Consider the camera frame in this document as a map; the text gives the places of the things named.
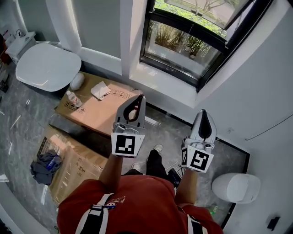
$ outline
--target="white cloth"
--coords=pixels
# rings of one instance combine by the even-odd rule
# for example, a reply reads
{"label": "white cloth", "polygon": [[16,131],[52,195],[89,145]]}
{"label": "white cloth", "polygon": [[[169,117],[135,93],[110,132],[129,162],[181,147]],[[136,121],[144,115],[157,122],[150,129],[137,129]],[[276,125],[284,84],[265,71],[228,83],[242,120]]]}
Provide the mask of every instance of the white cloth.
{"label": "white cloth", "polygon": [[106,86],[104,81],[98,83],[91,89],[91,93],[99,100],[103,100],[104,96],[109,94],[110,92],[111,90]]}

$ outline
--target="black strap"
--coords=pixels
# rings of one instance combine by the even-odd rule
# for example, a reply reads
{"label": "black strap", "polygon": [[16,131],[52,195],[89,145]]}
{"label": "black strap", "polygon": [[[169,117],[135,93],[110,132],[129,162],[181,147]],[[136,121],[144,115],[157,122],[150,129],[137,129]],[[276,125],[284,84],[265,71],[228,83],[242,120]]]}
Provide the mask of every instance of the black strap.
{"label": "black strap", "polygon": [[203,234],[202,225],[198,222],[191,222],[194,234]]}
{"label": "black strap", "polygon": [[104,208],[103,206],[99,206],[99,205],[92,206],[91,211],[88,214],[87,220],[81,231],[81,234],[93,233],[93,230],[96,230],[97,233],[99,233],[102,226],[103,216],[104,216],[103,208]]}

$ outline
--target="backpack strap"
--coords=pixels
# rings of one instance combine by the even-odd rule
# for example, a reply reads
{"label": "backpack strap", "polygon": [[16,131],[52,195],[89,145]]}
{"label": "backpack strap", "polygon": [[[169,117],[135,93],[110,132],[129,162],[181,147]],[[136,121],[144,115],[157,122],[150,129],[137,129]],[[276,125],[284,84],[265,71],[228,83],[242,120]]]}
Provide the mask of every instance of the backpack strap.
{"label": "backpack strap", "polygon": [[188,234],[208,234],[207,229],[192,216],[187,215],[187,225]]}
{"label": "backpack strap", "polygon": [[82,216],[76,228],[75,234],[88,234],[95,230],[95,233],[105,234],[108,223],[108,209],[105,204],[113,193],[104,194],[102,199],[92,205]]}

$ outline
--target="black window frame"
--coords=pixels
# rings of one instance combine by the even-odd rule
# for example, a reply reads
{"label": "black window frame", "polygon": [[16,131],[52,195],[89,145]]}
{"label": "black window frame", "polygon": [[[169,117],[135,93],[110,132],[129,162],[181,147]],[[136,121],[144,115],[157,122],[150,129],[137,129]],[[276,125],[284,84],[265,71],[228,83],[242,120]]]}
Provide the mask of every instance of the black window frame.
{"label": "black window frame", "polygon": [[[140,61],[153,66],[159,70],[162,70],[172,76],[177,77],[180,80],[194,86],[196,91],[199,92],[203,86],[216,74],[216,72],[228,61],[242,42],[248,37],[248,35],[255,28],[260,21],[266,10],[269,8],[273,0],[255,0],[253,6],[248,12],[247,16],[243,19],[242,23],[236,29],[232,37],[227,41],[216,33],[209,29],[189,20],[184,17],[178,16],[174,13],[164,11],[161,9],[155,9],[156,0],[148,0],[146,6],[146,16],[143,29],[143,37],[141,44]],[[192,77],[191,75],[180,71],[179,69],[171,68],[164,62],[158,61],[154,58],[145,55],[145,47],[147,42],[147,32],[149,29],[150,20],[169,25],[177,28],[183,32],[194,36],[203,42],[211,45],[217,49],[220,54],[216,57],[209,69],[204,73],[202,77]]]}

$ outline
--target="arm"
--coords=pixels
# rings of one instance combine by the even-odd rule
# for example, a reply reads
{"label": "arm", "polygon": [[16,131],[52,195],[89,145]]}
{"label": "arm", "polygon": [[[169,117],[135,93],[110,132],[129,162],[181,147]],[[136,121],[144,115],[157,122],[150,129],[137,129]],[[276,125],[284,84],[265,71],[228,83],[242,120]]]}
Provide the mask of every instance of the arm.
{"label": "arm", "polygon": [[196,202],[197,172],[187,169],[179,184],[175,196],[175,203],[183,207]]}
{"label": "arm", "polygon": [[105,168],[99,177],[99,181],[107,187],[109,192],[116,192],[118,189],[122,163],[122,157],[116,157],[115,155],[110,154]]}

